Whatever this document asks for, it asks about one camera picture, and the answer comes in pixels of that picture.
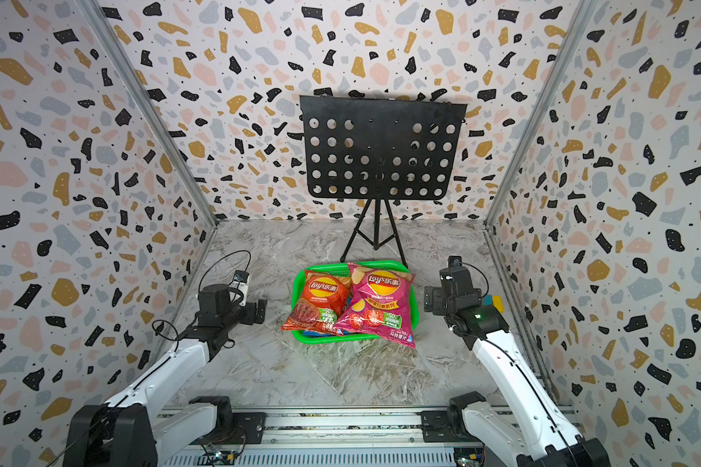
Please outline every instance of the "black mount bracket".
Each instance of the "black mount bracket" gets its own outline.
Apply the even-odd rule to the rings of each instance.
[[[421,412],[421,425],[424,442],[471,442],[479,441],[467,432],[462,419],[462,411],[470,404],[486,400],[479,392],[449,399],[447,410],[426,410]]]
[[[465,341],[468,350],[489,332],[509,331],[509,325],[493,305],[483,305],[482,291],[472,286],[461,256],[449,256],[439,271],[441,287],[424,287],[423,310],[443,316],[447,327]]]
[[[231,298],[231,294],[237,294],[237,298]],[[180,339],[197,339],[208,344],[209,361],[218,354],[220,349],[229,342],[234,341],[229,337],[229,332],[237,324],[264,323],[264,314],[268,306],[265,299],[257,300],[257,303],[247,302],[244,306],[240,304],[243,294],[236,288],[226,284],[206,285],[199,294],[199,312],[197,313],[197,324],[189,325],[180,334]]]
[[[264,412],[234,412],[231,400],[226,396],[201,396],[190,404],[206,402],[218,408],[215,428],[192,444],[260,444],[264,433]]]

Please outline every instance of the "terrazzo wallpaper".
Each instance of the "terrazzo wallpaper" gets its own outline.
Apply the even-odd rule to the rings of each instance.
[[[0,2],[0,465],[142,373],[204,220],[75,3]]]
[[[562,398],[614,465],[701,467],[701,2],[599,2],[508,190]]]
[[[332,95],[467,104],[448,195],[396,202],[395,215],[478,219],[577,0],[101,4],[218,218],[361,211],[306,187],[299,95]]]

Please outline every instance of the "potato chip bag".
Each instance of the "potato chip bag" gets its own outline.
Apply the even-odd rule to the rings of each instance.
[[[306,330],[343,335],[335,322],[343,313],[350,293],[350,277],[337,277],[313,270],[304,271],[301,296],[281,327],[284,331]]]
[[[410,322],[410,286],[415,275],[348,263],[353,298],[335,328],[375,334],[416,348]]]

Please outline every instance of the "black perforated panel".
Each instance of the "black perforated panel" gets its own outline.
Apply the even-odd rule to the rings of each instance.
[[[446,195],[466,105],[314,96],[301,96],[300,104],[312,196],[440,200]]]

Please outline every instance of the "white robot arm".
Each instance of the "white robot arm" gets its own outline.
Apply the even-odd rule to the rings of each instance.
[[[199,397],[175,416],[154,422],[177,390],[233,343],[229,332],[236,325],[264,322],[267,301],[248,303],[248,284],[249,274],[237,270],[231,284],[208,285],[200,291],[197,323],[169,339],[174,341],[169,350],[125,389],[102,405],[78,410],[65,450],[48,465],[62,455],[65,467],[163,465],[201,436],[233,433],[228,397]],[[163,322],[156,333],[162,329]]]
[[[450,256],[439,278],[442,287],[425,288],[424,310],[444,316],[449,329],[475,353],[522,429],[471,392],[450,400],[447,415],[453,433],[480,439],[509,467],[609,466],[602,444],[585,440],[535,378],[500,312],[482,305],[481,291],[473,288],[462,258]]]

